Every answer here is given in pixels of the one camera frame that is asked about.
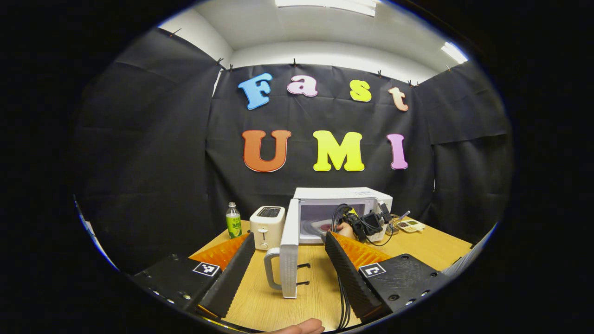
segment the yellow letter m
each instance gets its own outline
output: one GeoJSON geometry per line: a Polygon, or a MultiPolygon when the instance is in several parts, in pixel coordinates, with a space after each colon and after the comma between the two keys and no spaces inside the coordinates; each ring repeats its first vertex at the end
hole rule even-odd
{"type": "Polygon", "coordinates": [[[345,161],[345,171],[362,171],[365,165],[361,162],[361,136],[360,133],[349,132],[338,142],[329,131],[316,131],[314,137],[318,140],[318,162],[314,165],[315,171],[327,172],[332,166],[328,163],[328,156],[337,171],[345,161]]]}

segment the pink letter i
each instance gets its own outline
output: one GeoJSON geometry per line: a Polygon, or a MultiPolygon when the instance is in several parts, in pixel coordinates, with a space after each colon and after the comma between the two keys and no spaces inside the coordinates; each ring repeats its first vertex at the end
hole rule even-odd
{"type": "Polygon", "coordinates": [[[386,136],[392,144],[392,169],[406,169],[408,163],[405,161],[405,151],[402,147],[402,141],[405,139],[401,134],[389,134],[386,136]]]}

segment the table surface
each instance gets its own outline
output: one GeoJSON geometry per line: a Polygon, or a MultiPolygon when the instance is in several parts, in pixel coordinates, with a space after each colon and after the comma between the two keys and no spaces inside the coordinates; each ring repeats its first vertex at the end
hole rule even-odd
{"type": "MultiPolygon", "coordinates": [[[[241,226],[245,233],[249,230],[249,221],[242,220],[241,226]]],[[[196,253],[227,240],[229,234],[225,230],[196,253]]],[[[471,246],[428,225],[422,232],[399,231],[381,247],[367,245],[392,257],[408,253],[437,270],[451,266],[466,255],[471,246]]],[[[335,330],[340,320],[340,291],[332,262],[323,244],[299,245],[298,251],[299,264],[310,263],[311,268],[304,267],[297,271],[297,282],[309,281],[309,285],[297,287],[296,299],[285,299],[281,291],[269,287],[264,270],[266,251],[256,249],[227,317],[223,320],[247,328],[272,331],[316,318],[322,321],[326,331],[335,330]]],[[[272,265],[274,280],[280,283],[278,257],[272,259],[272,265]]],[[[360,323],[351,310],[349,327],[360,323]]]]}

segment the white ceiling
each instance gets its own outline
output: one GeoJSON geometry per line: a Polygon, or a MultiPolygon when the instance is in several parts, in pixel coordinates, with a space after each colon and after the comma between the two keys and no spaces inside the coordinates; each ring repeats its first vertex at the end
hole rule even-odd
{"type": "Polygon", "coordinates": [[[378,2],[375,17],[324,7],[278,8],[274,0],[211,0],[195,7],[233,50],[277,42],[342,42],[407,57],[436,72],[457,62],[420,18],[378,2]]]}

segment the microwave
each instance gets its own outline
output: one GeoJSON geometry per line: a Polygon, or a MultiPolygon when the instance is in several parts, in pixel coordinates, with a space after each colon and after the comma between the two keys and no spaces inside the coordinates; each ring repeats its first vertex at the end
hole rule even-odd
{"type": "MultiPolygon", "coordinates": [[[[370,212],[381,213],[381,202],[391,210],[392,196],[366,187],[297,188],[287,209],[280,247],[275,250],[279,254],[283,297],[297,297],[298,246],[323,244],[319,227],[330,223],[338,205],[347,204],[353,207],[358,216],[363,216],[370,212]]],[[[387,224],[384,224],[382,231],[370,236],[369,239],[382,240],[386,226],[387,224]]]]}

